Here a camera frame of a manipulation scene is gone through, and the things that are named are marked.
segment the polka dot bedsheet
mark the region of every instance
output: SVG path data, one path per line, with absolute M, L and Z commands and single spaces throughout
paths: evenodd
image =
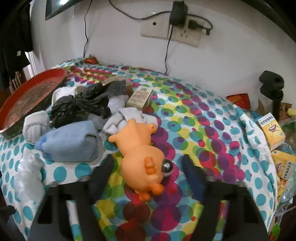
M 243 181 L 254 198 L 265 225 L 275 211 L 277 186 L 275 166 L 265 137 L 259 127 L 239 107 L 200 86 L 186 84 L 143 68 L 123 65 L 84 64 L 81 58 L 56 67 L 68 70 L 67 86 L 92 85 L 112 75 L 125 75 L 134 88 L 154 88 L 147 114 L 155 115 L 159 127 L 152 135 L 154 146 L 174 163 L 172 175 L 164 180 L 165 191 L 150 202 L 139 201 L 122 180 L 122 155 L 117 147 L 100 133 L 105 146 L 104 157 L 112 153 L 115 167 L 102 199 L 93 205 L 107 240 L 189 240 L 203 206 L 194 199 L 182 172 L 181 156 L 190 155 L 195 165 L 206 174 L 227 183 Z M 91 174 L 101 159 L 90 163 L 59 163 L 44 159 L 41 152 L 26 143 L 22 134 L 5 139 L 0 136 L 1 189 L 8 205 L 16 208 L 13 218 L 27 237 L 38 208 L 34 202 L 21 202 L 14 190 L 15 175 L 22 155 L 34 153 L 44 161 L 42 182 L 47 189 L 51 182 L 77 181 Z M 74 239 L 82 240 L 75 203 L 67 203 Z M 221 240 L 227 217 L 227 203 L 221 202 L 214 240 Z

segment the snack box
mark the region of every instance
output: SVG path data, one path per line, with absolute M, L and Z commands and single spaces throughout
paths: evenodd
M 271 113 L 261 117 L 258 123 L 265 134 L 270 150 L 284 143 L 285 134 Z
M 273 150 L 271 156 L 276 166 L 276 174 L 288 180 L 296 166 L 296 156 L 278 150 Z
M 152 98 L 152 87 L 139 86 L 126 103 L 126 107 L 136 107 L 144 111 L 150 104 Z

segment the red package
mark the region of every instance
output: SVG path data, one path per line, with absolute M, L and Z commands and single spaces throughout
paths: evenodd
M 232 103 L 236 104 L 237 106 L 250 110 L 251 109 L 251 104 L 249 100 L 248 94 L 238 94 L 238 95 L 229 95 L 226 97 L 229 101 Z

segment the black plastic bag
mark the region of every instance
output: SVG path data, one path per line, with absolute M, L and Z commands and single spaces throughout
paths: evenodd
M 58 99 L 50 113 L 51 127 L 59 128 L 72 123 L 79 110 L 101 116 L 103 119 L 110 117 L 109 98 L 125 94 L 125 89 L 125 80 L 113 81 L 106 86 L 99 82 L 75 96 L 68 95 Z

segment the blue towel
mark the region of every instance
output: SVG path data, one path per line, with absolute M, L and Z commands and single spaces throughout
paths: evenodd
M 92 121 L 80 121 L 50 130 L 35 144 L 45 159 L 90 162 L 98 157 L 101 141 Z

